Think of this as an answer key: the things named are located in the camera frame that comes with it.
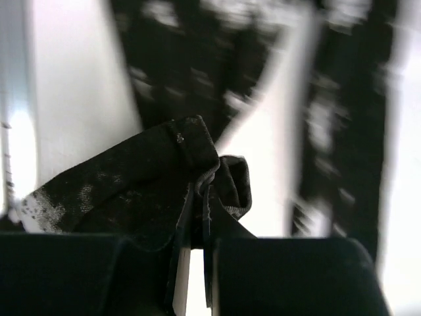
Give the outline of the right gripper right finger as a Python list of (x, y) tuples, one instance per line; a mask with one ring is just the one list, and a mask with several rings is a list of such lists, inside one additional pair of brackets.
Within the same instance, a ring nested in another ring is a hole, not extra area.
[(367, 251), (348, 238), (257, 238), (203, 196), (207, 306), (213, 315), (389, 315)]

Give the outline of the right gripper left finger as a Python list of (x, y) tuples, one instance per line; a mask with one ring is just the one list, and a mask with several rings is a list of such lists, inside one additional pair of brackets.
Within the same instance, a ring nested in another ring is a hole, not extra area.
[(110, 234), (1, 234), (2, 315), (184, 315), (194, 192), (161, 247)]

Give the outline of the black white patterned trousers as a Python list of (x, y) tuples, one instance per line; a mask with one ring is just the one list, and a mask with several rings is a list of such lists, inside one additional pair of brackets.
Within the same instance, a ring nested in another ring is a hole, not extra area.
[[(115, 234), (145, 251), (171, 244), (187, 183), (212, 184), (238, 220), (246, 164), (213, 145), (251, 104), (282, 29), (285, 1), (111, 1), (143, 133), (64, 171), (12, 207), (32, 234)], [(385, 67), (397, 1), (317, 1), (323, 25), (303, 115), (307, 133), (291, 234), (307, 206), (376, 258), (384, 162)]]

